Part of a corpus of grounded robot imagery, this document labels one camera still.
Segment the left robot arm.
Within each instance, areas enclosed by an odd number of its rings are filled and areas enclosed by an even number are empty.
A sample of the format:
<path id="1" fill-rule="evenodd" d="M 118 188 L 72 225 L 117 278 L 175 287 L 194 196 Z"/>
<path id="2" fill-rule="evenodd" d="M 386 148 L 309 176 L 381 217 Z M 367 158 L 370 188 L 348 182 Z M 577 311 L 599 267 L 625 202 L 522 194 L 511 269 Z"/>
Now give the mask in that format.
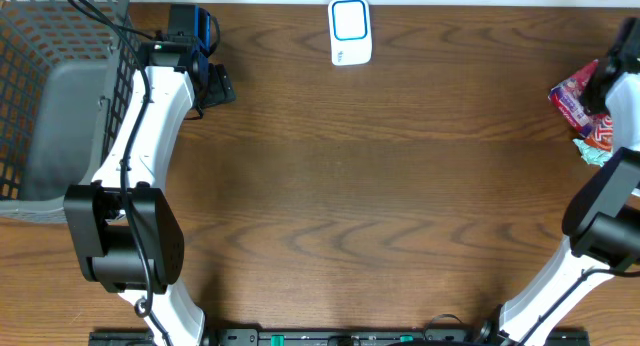
<path id="1" fill-rule="evenodd" d="M 131 304 L 154 345 L 206 345 L 205 312 L 181 269 L 184 236 L 164 195 L 182 123 L 235 100 L 226 69 L 210 62 L 217 19 L 173 4 L 166 32 L 133 50 L 136 71 L 111 152 L 87 185 L 67 189 L 63 208 L 84 278 Z"/>

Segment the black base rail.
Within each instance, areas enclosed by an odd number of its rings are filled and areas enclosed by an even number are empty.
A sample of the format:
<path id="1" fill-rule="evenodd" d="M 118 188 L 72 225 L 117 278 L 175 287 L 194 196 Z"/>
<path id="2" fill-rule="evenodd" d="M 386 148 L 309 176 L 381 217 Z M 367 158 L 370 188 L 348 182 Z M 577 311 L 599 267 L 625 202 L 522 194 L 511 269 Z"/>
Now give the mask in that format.
<path id="1" fill-rule="evenodd" d="M 220 329 L 205 331 L 200 345 L 211 346 L 380 346 L 407 343 L 410 345 L 490 345 L 476 343 L 472 332 L 458 329 L 436 328 L 395 331 L 259 331 L 255 329 Z M 151 331 L 95 331 L 88 336 L 90 346 L 111 345 L 166 345 Z M 554 331 L 544 345 L 589 346 L 586 331 Z"/>

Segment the orange brown snack bar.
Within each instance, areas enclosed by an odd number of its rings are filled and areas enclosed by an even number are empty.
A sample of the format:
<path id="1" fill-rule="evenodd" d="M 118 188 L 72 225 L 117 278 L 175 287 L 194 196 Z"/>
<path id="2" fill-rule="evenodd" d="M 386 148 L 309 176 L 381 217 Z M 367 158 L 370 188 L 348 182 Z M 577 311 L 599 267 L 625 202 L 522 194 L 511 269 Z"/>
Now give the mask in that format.
<path id="1" fill-rule="evenodd" d="M 594 148 L 611 152 L 613 148 L 613 121 L 609 115 L 598 114 L 592 117 L 592 130 L 585 143 Z"/>

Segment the teal snack packet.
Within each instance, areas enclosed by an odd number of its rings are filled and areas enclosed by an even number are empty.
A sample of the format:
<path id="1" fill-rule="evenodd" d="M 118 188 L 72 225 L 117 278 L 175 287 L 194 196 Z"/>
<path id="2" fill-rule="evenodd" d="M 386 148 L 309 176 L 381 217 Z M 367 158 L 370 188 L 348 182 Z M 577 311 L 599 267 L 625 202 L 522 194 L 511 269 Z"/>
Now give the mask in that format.
<path id="1" fill-rule="evenodd" d="M 612 157 L 610 143 L 597 142 L 591 138 L 573 139 L 581 158 L 589 165 L 603 166 Z"/>

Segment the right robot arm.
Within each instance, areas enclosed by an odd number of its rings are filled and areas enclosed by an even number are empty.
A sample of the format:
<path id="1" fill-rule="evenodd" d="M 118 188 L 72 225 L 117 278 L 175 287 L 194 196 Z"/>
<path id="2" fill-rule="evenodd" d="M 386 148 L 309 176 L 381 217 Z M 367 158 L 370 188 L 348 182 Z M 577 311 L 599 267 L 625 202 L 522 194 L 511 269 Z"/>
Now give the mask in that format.
<path id="1" fill-rule="evenodd" d="M 574 196 L 563 238 L 550 261 L 515 298 L 500 306 L 481 340 L 494 345 L 543 345 L 555 326 L 592 290 L 639 274 L 639 20 L 623 21 L 577 96 L 579 111 L 612 124 L 611 158 Z"/>

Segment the red purple snack bag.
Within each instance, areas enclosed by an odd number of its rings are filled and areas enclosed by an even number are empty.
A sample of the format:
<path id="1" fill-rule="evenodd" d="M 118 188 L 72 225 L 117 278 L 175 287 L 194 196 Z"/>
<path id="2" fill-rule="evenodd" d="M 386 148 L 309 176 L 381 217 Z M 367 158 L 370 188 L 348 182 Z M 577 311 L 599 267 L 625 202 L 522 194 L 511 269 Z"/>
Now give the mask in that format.
<path id="1" fill-rule="evenodd" d="M 595 118 L 586 113 L 579 98 L 597 66 L 597 60 L 591 61 L 553 87 L 548 95 L 549 101 L 582 138 L 591 134 Z"/>

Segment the grey plastic mesh basket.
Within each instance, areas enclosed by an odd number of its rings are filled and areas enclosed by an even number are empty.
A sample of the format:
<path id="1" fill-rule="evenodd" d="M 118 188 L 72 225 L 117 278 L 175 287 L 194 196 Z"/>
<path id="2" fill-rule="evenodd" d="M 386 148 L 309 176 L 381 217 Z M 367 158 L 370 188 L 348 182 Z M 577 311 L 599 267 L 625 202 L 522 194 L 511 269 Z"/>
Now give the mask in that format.
<path id="1" fill-rule="evenodd" d="M 1 215 L 62 223 L 111 150 L 132 92 L 129 0 L 1 0 Z"/>

